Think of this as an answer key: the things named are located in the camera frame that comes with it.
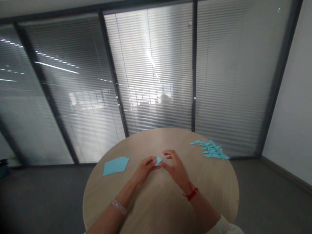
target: left hand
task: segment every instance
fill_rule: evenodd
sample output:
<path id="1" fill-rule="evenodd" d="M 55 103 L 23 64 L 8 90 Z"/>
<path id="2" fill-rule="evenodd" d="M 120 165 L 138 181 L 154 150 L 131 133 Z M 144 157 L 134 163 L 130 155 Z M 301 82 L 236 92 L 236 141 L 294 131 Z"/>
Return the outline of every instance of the left hand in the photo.
<path id="1" fill-rule="evenodd" d="M 146 181 L 148 175 L 157 169 L 160 169 L 160 166 L 155 166 L 157 163 L 157 157 L 151 156 L 143 159 L 139 166 L 137 167 L 135 173 L 133 174 L 130 181 L 135 184 L 136 190 L 139 190 L 141 186 Z"/>

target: clear bracelet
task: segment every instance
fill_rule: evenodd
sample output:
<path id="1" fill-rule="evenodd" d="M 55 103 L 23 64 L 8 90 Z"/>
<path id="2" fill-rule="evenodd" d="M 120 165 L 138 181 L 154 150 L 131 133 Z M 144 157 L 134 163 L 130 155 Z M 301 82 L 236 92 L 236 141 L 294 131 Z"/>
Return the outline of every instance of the clear bracelet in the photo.
<path id="1" fill-rule="evenodd" d="M 113 204 L 113 206 L 115 206 L 123 215 L 127 214 L 126 208 L 115 199 L 111 201 L 111 204 Z"/>

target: floor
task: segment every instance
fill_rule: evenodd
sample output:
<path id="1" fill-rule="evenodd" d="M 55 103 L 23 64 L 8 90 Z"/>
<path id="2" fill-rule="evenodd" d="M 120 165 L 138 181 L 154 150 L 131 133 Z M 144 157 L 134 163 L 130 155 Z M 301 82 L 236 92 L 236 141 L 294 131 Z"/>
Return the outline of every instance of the floor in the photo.
<path id="1" fill-rule="evenodd" d="M 244 233 L 312 233 L 312 195 L 259 159 L 231 161 Z M 82 199 L 92 165 L 29 168 L 0 180 L 1 233 L 85 232 Z"/>

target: forearm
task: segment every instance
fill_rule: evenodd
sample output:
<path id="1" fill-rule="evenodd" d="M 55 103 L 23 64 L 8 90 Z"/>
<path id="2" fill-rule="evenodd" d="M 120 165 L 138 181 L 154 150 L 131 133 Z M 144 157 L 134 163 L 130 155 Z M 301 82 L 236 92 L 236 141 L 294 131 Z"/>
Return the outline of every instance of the forearm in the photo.
<path id="1" fill-rule="evenodd" d="M 130 180 L 116 196 L 115 200 L 128 207 L 136 192 L 136 185 Z M 103 211 L 101 216 L 88 230 L 87 234 L 114 234 L 123 219 L 123 214 L 112 204 Z"/>
<path id="2" fill-rule="evenodd" d="M 182 187 L 184 194 L 190 195 L 195 186 L 191 183 Z M 198 191 L 190 201 L 197 218 L 199 219 L 203 231 L 206 233 L 213 228 L 220 219 L 218 212 L 212 207 L 207 199 Z"/>

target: ceiling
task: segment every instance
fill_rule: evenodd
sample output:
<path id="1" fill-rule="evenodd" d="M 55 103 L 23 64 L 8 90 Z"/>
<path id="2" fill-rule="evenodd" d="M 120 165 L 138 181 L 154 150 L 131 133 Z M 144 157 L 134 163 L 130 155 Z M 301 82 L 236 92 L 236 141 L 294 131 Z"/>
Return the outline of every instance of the ceiling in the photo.
<path id="1" fill-rule="evenodd" d="M 0 0 L 0 18 L 89 6 L 118 0 Z"/>

